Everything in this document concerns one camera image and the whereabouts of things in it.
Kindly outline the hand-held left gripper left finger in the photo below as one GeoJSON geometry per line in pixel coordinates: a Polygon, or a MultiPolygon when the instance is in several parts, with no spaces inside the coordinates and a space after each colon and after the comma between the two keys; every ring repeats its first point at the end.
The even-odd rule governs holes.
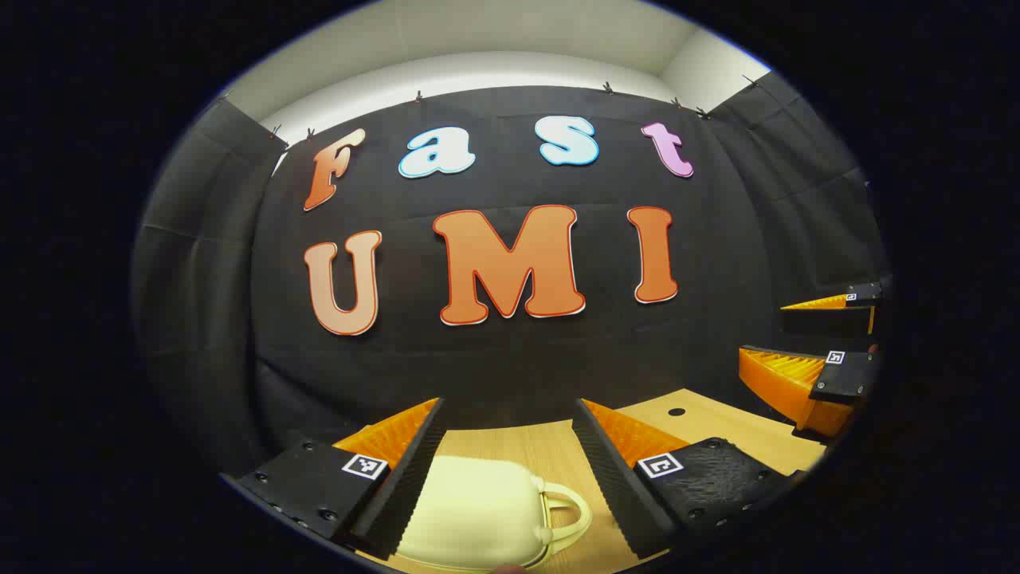
{"type": "Polygon", "coordinates": [[[317,544],[387,560],[447,432],[444,410],[434,397],[342,440],[303,438],[247,473],[220,477],[317,544]]]}

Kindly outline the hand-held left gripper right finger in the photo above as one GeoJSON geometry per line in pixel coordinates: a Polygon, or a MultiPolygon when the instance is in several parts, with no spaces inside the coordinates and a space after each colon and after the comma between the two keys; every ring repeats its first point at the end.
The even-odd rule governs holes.
{"type": "Polygon", "coordinates": [[[721,437],[688,442],[577,399],[571,427],[630,551],[692,551],[746,527],[804,473],[785,474],[721,437]]]}

